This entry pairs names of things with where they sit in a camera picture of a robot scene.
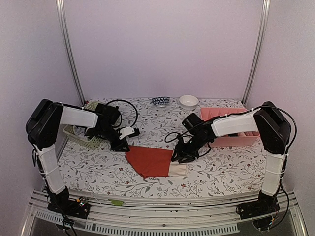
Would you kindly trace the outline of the red cloth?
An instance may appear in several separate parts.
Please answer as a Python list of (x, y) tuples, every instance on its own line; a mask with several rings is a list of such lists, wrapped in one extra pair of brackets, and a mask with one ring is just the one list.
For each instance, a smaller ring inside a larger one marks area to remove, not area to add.
[(150, 177), (187, 177), (187, 164), (172, 162), (172, 154), (172, 150), (130, 146), (126, 153), (126, 160), (144, 179)]

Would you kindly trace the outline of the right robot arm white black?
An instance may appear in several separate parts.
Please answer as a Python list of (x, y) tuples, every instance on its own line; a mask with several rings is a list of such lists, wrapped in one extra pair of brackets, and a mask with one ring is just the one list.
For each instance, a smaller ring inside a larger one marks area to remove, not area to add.
[(241, 132), (258, 132), (266, 151), (264, 181), (254, 204), (258, 214), (265, 214), (276, 202), (286, 170), (288, 152), (297, 135), (295, 120), (276, 107), (272, 102), (264, 102), (251, 110), (216, 116), (203, 121), (195, 113), (182, 122), (191, 138), (185, 142), (184, 134), (177, 134), (178, 141), (171, 160), (179, 163), (192, 162), (199, 158), (199, 150), (215, 139)]

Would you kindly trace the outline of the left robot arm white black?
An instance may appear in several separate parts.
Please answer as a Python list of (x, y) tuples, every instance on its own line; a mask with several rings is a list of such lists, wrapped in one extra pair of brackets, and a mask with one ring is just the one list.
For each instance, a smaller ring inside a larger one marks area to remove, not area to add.
[(33, 164), (39, 168), (48, 192), (57, 196), (53, 203), (62, 213), (70, 213), (73, 202), (67, 198), (68, 189), (56, 157), (56, 140), (60, 127), (72, 125), (85, 128), (87, 137), (106, 140), (110, 143), (111, 150), (117, 152), (128, 152), (126, 139), (140, 134), (135, 122), (125, 127), (116, 124), (122, 114), (119, 107), (111, 104), (98, 103), (94, 110), (89, 110), (43, 99), (26, 123), (27, 140), (33, 147)]

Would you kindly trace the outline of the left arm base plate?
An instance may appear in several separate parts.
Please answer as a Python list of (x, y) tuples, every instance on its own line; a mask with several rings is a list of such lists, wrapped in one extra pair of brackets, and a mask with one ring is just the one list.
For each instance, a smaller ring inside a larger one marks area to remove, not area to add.
[(69, 198), (51, 199), (47, 209), (52, 212), (60, 213), (66, 216), (72, 216), (80, 219), (87, 219), (90, 213), (91, 205), (84, 203), (83, 205), (76, 201), (70, 200)]

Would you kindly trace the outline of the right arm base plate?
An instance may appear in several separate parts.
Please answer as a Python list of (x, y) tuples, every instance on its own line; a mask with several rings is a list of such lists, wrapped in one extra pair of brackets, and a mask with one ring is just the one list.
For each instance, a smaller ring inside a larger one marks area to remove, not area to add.
[(236, 213), (241, 219), (248, 219), (253, 217), (262, 216), (265, 214), (274, 213), (280, 210), (280, 206), (277, 202), (267, 204), (266, 201), (252, 201), (240, 203), (236, 207)]

